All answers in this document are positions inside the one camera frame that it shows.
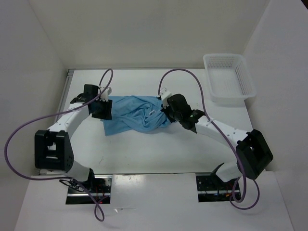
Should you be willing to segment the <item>light blue shorts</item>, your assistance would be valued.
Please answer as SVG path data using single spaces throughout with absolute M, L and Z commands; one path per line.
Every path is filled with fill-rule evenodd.
M 171 124 L 155 96 L 111 96 L 110 99 L 112 119 L 102 121 L 106 136 L 128 130 L 148 133 Z

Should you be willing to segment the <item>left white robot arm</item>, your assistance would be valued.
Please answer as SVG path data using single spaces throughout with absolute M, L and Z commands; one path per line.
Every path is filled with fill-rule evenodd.
M 34 136 L 35 167 L 61 172 L 70 177 L 69 187 L 87 193 L 99 186 L 94 171 L 78 163 L 74 158 L 70 139 L 81 123 L 92 116 L 96 119 L 112 118 L 112 89 L 91 84 L 84 85 L 84 90 L 69 105 L 68 113 L 47 130 L 38 130 Z

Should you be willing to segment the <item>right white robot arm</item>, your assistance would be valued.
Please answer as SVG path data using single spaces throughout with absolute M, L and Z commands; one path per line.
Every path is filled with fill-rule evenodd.
M 160 93 L 161 111 L 170 122 L 179 122 L 186 130 L 205 135 L 232 147 L 236 151 L 236 161 L 222 163 L 211 173 L 211 184 L 222 189 L 228 181 L 245 176 L 256 180 L 273 160 L 273 154 L 262 133 L 256 129 L 251 132 L 233 128 L 229 125 L 207 118 L 201 110 L 193 110 L 181 94 Z

